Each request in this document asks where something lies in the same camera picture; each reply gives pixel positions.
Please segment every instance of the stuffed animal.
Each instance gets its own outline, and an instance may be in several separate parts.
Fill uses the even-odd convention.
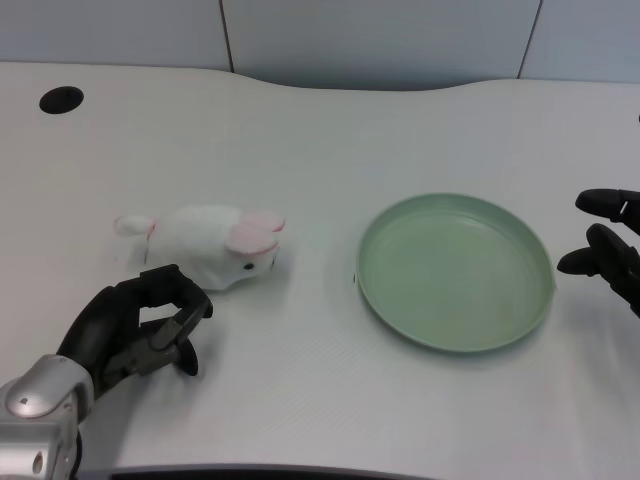
[[[156,220],[120,217],[114,222],[122,236],[146,235],[146,263],[175,263],[205,290],[269,271],[276,259],[285,220],[269,211],[246,211],[224,205],[189,206]]]

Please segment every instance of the pink inner ear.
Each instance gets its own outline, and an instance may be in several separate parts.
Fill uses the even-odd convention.
[[[254,210],[242,215],[242,223],[270,232],[281,232],[284,228],[285,219],[281,215],[268,210]]]
[[[276,248],[278,239],[271,232],[240,224],[231,227],[224,246],[242,255],[260,255]]]

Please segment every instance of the wall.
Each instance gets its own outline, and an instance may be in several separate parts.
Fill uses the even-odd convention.
[[[640,82],[640,0],[543,0],[536,17],[539,6],[0,0],[0,61],[235,67],[266,81],[328,88],[424,89],[516,77]]]
[[[516,78],[539,0],[223,0],[235,71],[413,90]]]
[[[217,0],[0,0],[0,60],[229,69]]]
[[[640,82],[640,0],[544,0],[522,78]]]

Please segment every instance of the robotic arm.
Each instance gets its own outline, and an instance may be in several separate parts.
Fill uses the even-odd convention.
[[[585,190],[576,207],[621,222],[640,235],[640,193],[627,190]],[[558,270],[571,275],[600,275],[640,316],[640,256],[610,228],[596,223],[587,230],[589,246],[560,260]]]
[[[140,309],[173,303],[173,317],[140,324]],[[95,400],[133,374],[173,363],[198,373],[188,339],[213,315],[207,295],[175,265],[102,290],[75,320],[56,355],[0,388],[0,478],[74,479],[78,425]]]

